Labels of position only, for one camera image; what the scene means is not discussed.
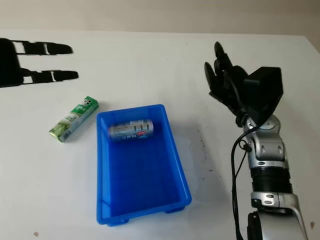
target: blue plastic bin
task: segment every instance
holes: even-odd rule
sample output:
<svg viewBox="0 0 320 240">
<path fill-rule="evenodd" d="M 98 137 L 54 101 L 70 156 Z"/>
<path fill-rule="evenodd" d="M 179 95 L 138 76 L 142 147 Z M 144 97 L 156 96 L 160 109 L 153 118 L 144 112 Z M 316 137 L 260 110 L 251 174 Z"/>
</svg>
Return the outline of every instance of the blue plastic bin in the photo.
<svg viewBox="0 0 320 240">
<path fill-rule="evenodd" d="M 112 142 L 108 127 L 135 120 L 153 121 L 153 136 Z M 97 203 L 99 224 L 183 210 L 191 194 L 163 105 L 101 112 L 97 125 Z"/>
</svg>

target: wall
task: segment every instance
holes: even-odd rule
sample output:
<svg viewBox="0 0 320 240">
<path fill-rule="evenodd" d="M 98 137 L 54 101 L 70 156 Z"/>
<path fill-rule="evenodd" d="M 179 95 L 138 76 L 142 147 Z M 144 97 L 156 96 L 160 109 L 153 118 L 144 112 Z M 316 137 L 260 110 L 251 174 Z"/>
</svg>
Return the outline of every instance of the wall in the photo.
<svg viewBox="0 0 320 240">
<path fill-rule="evenodd" d="M 320 50 L 319 0 L 0 0 L 1 29 L 305 35 Z"/>
</svg>

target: table surface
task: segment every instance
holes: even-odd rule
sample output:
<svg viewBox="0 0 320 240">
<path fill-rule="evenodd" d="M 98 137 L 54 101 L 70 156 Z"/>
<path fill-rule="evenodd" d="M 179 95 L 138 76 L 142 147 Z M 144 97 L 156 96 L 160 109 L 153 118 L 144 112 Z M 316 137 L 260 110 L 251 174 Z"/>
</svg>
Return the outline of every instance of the table surface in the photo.
<svg viewBox="0 0 320 240">
<path fill-rule="evenodd" d="M 0 239 L 235 239 L 230 152 L 242 129 L 208 95 L 204 62 L 220 41 L 249 73 L 282 69 L 281 121 L 291 182 L 309 239 L 320 234 L 320 54 L 303 36 L 244 34 L 11 31 L 1 37 L 64 43 L 74 54 L 20 56 L 30 70 L 75 70 L 79 79 L 0 88 Z M 48 134 L 85 96 L 100 108 L 65 143 Z M 183 211 L 157 213 L 108 227 L 96 222 L 98 112 L 152 104 L 166 108 L 192 194 Z M 236 154 L 238 163 L 242 156 Z M 246 238 L 251 178 L 238 177 Z"/>
</svg>

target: robotic arm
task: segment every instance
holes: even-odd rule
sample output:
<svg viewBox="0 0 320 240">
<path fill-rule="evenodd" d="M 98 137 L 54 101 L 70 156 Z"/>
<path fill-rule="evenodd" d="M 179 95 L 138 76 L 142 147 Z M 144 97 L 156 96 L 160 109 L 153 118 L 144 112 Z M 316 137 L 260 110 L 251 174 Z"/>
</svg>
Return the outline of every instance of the robotic arm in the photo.
<svg viewBox="0 0 320 240">
<path fill-rule="evenodd" d="M 209 63 L 204 64 L 209 94 L 226 105 L 236 116 L 237 126 L 244 129 L 231 151 L 236 238 L 243 240 L 234 156 L 237 145 L 246 137 L 248 143 L 242 149 L 248 152 L 253 187 L 251 205 L 257 208 L 248 215 L 248 240 L 307 240 L 298 197 L 290 183 L 285 145 L 279 135 L 280 121 L 273 115 L 283 95 L 281 69 L 263 66 L 247 74 L 240 66 L 232 65 L 219 42 L 215 43 L 214 51 L 214 70 Z"/>
</svg>

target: green toothpaste box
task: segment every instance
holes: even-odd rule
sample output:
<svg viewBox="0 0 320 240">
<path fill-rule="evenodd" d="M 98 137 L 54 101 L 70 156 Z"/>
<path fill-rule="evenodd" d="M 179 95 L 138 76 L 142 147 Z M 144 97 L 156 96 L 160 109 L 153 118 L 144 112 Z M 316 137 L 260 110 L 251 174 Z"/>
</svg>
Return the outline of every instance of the green toothpaste box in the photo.
<svg viewBox="0 0 320 240">
<path fill-rule="evenodd" d="M 78 104 L 64 119 L 59 121 L 58 124 L 49 131 L 49 134 L 57 138 L 60 142 L 63 142 L 98 107 L 98 101 L 87 96 L 81 104 Z"/>
</svg>

